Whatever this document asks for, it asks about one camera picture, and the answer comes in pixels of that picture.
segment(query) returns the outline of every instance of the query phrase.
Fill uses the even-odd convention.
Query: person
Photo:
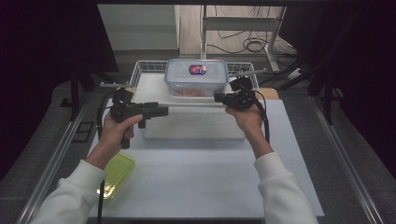
[[[257,106],[246,111],[227,107],[245,133],[256,157],[254,166],[260,177],[266,223],[318,223],[314,211],[299,187],[296,176],[287,170],[279,155],[265,140]],[[141,115],[116,123],[108,114],[99,143],[85,161],[42,203],[33,223],[85,223],[98,200],[96,190],[106,176],[108,161],[120,151],[123,136],[134,137],[133,126]]]

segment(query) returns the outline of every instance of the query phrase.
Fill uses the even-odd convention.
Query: white sweater
[[[258,158],[254,166],[260,176],[267,224],[318,223],[296,176],[277,153]],[[43,202],[32,223],[86,223],[98,200],[96,190],[105,177],[105,171],[81,161],[73,174],[59,180],[58,188]]]

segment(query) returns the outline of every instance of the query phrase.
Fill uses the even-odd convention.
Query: white box
[[[164,81],[174,97],[213,97],[229,82],[227,64],[221,60],[174,59],[166,65]]]

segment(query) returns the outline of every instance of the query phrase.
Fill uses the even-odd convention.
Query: clear plastic container
[[[174,97],[213,97],[215,92],[224,92],[229,82],[227,64],[221,60],[170,60],[164,81]]]
[[[107,171],[104,193],[105,202],[114,198],[133,169],[134,159],[120,152],[108,162],[105,168]]]

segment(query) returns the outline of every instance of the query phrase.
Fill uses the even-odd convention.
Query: yellow object
[[[133,169],[134,159],[120,152],[108,162],[105,168],[107,171],[104,193],[105,201],[110,201],[114,198]]]

